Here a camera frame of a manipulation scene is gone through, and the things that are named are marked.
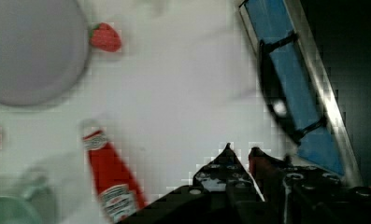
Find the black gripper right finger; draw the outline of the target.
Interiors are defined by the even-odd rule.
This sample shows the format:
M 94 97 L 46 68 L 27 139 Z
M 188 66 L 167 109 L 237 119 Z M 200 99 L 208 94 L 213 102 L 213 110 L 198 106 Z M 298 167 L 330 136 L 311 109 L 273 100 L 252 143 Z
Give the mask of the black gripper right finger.
M 250 173 L 266 200 L 270 200 L 278 189 L 278 180 L 286 161 L 276 159 L 264 153 L 259 147 L 253 147 L 249 154 Z

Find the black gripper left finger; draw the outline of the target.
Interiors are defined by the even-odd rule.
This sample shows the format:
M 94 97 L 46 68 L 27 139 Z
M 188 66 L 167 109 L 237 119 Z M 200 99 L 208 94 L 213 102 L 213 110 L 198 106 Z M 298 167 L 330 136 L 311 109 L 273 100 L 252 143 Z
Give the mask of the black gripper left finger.
M 259 201 L 264 202 L 256 181 L 244 168 L 235 152 L 231 149 L 231 144 L 227 143 L 224 150 L 208 164 L 201 167 L 193 176 L 193 185 L 203 187 L 209 192 L 224 192 L 230 184 L 235 186 L 243 184 L 251 187 Z

